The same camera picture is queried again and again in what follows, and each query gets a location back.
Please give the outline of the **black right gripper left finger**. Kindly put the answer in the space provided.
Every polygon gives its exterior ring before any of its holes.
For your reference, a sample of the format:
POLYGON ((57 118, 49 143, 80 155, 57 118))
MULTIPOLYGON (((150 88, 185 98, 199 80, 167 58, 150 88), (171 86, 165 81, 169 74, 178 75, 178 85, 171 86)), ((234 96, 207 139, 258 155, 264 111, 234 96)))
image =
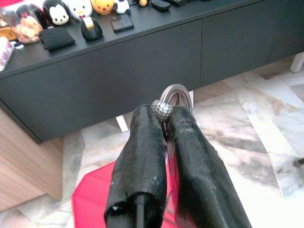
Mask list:
POLYGON ((137 107, 112 171, 106 228, 161 228, 167 196, 166 143, 150 105, 137 107))

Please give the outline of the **small black square case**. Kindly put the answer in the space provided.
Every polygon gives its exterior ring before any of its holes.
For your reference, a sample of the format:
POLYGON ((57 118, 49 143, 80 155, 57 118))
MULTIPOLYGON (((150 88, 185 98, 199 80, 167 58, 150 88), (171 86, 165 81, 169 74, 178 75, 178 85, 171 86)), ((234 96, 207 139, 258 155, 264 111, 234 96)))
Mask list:
POLYGON ((114 30, 114 33, 122 32, 134 28, 133 22, 131 21, 130 17, 126 14, 117 15, 111 18, 111 25, 114 30))

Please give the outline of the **red fabric item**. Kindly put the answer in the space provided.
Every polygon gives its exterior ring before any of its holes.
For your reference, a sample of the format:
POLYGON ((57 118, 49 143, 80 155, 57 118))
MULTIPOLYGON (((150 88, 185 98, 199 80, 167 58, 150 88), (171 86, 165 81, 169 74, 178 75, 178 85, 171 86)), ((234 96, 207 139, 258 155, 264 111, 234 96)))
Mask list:
MULTIPOLYGON (((112 162, 87 173, 76 187, 72 196, 74 228, 106 228, 104 212, 114 165, 112 162)), ((168 208, 164 212, 161 228, 180 228, 175 223, 168 166, 164 162, 159 165, 150 164, 144 168, 145 173, 148 171, 165 176, 167 181, 168 208)))

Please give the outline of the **black remote control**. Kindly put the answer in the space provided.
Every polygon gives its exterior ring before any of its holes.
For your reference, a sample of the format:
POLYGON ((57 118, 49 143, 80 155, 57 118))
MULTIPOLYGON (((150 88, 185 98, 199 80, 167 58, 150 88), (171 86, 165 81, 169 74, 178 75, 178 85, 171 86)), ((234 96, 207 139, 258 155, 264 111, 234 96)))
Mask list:
POLYGON ((187 3, 187 0, 165 0, 165 1, 178 7, 184 6, 187 3))
POLYGON ((151 0, 151 5, 158 11, 168 11, 171 4, 164 0, 151 0))

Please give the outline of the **colourful printed packet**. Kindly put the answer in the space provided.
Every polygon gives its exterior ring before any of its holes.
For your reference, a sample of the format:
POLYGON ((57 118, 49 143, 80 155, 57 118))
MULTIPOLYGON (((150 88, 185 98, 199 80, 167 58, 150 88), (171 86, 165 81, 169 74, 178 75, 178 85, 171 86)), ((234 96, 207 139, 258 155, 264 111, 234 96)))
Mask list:
POLYGON ((10 60, 14 47, 5 37, 0 37, 0 72, 3 71, 10 60))

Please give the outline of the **black quilted pouch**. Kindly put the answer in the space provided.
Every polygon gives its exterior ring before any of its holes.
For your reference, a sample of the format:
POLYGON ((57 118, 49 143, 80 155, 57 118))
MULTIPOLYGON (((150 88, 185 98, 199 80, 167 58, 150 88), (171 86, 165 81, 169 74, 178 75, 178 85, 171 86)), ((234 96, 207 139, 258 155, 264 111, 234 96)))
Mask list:
POLYGON ((54 51, 75 43, 68 31, 60 27, 45 29, 39 33, 38 37, 47 51, 54 51))

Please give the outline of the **silver dimpled ball charm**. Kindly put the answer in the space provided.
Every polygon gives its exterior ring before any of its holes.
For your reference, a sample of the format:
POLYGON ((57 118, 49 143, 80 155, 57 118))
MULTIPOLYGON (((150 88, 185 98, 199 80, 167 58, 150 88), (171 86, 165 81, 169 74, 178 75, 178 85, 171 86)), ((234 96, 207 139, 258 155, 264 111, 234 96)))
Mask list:
POLYGON ((173 106, 160 100, 152 102, 151 109, 158 120, 162 123, 166 122, 173 112, 173 106))

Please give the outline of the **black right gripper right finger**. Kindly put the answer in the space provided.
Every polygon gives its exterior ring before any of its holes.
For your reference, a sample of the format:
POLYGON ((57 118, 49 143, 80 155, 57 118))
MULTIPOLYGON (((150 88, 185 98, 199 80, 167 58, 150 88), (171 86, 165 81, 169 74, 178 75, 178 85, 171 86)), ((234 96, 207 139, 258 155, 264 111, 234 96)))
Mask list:
POLYGON ((252 228, 224 162, 187 108, 174 107, 167 143, 177 227, 252 228))

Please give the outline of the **black sideboard cabinet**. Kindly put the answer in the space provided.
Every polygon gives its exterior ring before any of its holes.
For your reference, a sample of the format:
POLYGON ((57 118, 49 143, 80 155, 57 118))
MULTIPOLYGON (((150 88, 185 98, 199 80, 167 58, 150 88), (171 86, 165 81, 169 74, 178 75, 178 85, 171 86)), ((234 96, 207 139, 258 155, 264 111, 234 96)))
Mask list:
POLYGON ((188 90, 304 52, 304 0, 192 1, 160 12, 132 6, 134 28, 48 52, 16 50, 0 72, 0 111, 37 143, 128 113, 171 84, 188 90))

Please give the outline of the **white duck egg toy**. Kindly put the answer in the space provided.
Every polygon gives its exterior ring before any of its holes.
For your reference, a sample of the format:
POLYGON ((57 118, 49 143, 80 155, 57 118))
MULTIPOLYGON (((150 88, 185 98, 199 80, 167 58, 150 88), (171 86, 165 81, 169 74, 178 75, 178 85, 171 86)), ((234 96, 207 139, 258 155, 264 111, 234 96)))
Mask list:
POLYGON ((66 0, 66 3, 70 14, 78 21, 92 15, 93 8, 90 0, 66 0))

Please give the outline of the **black white mouse egg toy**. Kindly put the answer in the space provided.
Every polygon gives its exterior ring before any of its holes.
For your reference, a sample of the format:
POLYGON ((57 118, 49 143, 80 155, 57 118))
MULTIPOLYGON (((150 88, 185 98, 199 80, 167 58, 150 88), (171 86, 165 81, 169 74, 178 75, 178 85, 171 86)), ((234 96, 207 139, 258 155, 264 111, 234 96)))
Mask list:
POLYGON ((45 0, 42 9, 53 26, 62 26, 70 21, 69 9, 62 0, 45 0))

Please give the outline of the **yellow bear egg toy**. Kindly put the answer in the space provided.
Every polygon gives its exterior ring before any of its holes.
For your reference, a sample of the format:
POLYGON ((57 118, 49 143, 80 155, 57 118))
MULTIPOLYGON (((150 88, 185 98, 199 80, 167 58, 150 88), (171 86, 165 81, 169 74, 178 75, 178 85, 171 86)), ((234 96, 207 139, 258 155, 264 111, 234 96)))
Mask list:
POLYGON ((91 0, 93 9, 100 15, 107 15, 112 12, 114 0, 91 0))

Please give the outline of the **black white panda toy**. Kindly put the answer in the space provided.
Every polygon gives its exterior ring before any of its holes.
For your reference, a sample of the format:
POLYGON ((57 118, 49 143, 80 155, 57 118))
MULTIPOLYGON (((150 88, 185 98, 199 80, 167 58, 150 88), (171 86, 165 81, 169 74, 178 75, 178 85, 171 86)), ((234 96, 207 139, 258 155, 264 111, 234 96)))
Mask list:
POLYGON ((113 11, 117 14, 131 14, 128 0, 114 0, 113 11))

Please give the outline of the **black egg toy white band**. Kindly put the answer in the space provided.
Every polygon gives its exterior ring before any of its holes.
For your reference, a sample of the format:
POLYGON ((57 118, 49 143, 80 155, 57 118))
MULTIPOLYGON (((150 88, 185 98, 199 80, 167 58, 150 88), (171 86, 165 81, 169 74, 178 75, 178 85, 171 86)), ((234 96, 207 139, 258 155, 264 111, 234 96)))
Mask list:
POLYGON ((103 36, 103 31, 98 22, 93 17, 81 19, 81 33, 86 41, 94 41, 103 36))

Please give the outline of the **white cabinet leg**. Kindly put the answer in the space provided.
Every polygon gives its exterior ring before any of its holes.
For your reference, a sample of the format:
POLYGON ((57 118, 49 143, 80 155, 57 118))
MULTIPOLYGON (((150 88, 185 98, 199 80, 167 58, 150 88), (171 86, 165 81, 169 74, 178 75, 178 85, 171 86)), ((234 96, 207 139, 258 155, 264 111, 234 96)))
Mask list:
POLYGON ((295 55, 293 62, 290 66, 290 71, 293 73, 299 72, 303 64, 304 64, 304 52, 295 55))
POLYGON ((119 128, 120 128, 121 132, 124 133, 124 132, 127 132, 129 130, 123 115, 117 116, 115 119, 116 119, 116 121, 119 125, 119 128))

